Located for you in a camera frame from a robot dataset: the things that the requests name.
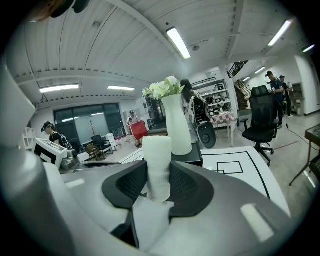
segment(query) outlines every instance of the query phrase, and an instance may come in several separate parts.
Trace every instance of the white tissue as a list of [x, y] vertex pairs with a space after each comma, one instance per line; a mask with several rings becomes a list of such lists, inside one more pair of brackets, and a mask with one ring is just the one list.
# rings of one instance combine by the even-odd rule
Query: white tissue
[[167, 136], [144, 137], [142, 150], [148, 166], [147, 198], [164, 202], [170, 197], [170, 162], [172, 141]]

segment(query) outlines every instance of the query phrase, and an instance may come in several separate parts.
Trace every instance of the white platform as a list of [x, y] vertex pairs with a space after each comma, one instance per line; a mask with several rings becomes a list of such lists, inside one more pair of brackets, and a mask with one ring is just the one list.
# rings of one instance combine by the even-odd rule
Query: white platform
[[[201, 150], [203, 167], [240, 179], [259, 191], [291, 216], [285, 197], [269, 167], [252, 146]], [[124, 157], [119, 163], [142, 160], [142, 148]]]

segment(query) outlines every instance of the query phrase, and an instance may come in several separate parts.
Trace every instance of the gray floor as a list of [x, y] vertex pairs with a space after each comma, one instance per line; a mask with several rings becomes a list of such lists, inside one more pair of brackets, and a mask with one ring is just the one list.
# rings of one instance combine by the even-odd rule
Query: gray floor
[[[307, 175], [309, 175], [309, 169], [307, 169], [307, 175], [301, 175], [292, 186], [289, 186], [290, 181], [307, 162], [309, 142], [290, 132], [286, 128], [286, 122], [291, 131], [304, 138], [306, 129], [320, 124], [320, 113], [304, 117], [290, 117], [287, 120], [284, 119], [283, 128], [278, 130], [277, 138], [273, 139], [270, 143], [271, 147], [274, 148], [274, 154], [270, 155], [270, 153], [267, 152], [271, 159], [270, 170], [275, 176], [288, 203], [291, 218], [297, 220], [304, 215], [310, 206], [319, 183], [313, 173], [310, 174], [309, 178], [307, 177]], [[244, 130], [244, 125], [241, 123], [234, 131], [235, 147], [254, 146], [253, 142], [242, 137]], [[225, 149], [229, 147], [230, 139], [228, 139], [227, 131], [221, 129], [214, 149]], [[114, 152], [113, 155], [108, 155], [106, 161], [117, 162], [136, 150], [137, 148], [134, 143], [126, 143], [122, 145], [119, 151]], [[318, 151], [311, 149], [312, 158], [317, 154]]]

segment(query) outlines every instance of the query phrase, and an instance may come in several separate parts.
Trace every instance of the ceiling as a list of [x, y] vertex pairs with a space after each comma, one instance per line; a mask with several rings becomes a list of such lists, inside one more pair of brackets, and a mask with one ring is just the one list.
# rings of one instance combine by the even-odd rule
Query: ceiling
[[[70, 8], [58, 18], [21, 24], [6, 51], [7, 65], [27, 97], [44, 107], [130, 100], [172, 74], [187, 78], [221, 64], [276, 57], [287, 45], [306, 46], [296, 20], [281, 40], [267, 46], [292, 18], [273, 0], [91, 0], [81, 13]], [[190, 59], [183, 59], [167, 37], [171, 27], [179, 31]], [[200, 49], [192, 51], [193, 46]], [[72, 83], [80, 88], [39, 92]], [[108, 85], [136, 90], [108, 90]]]

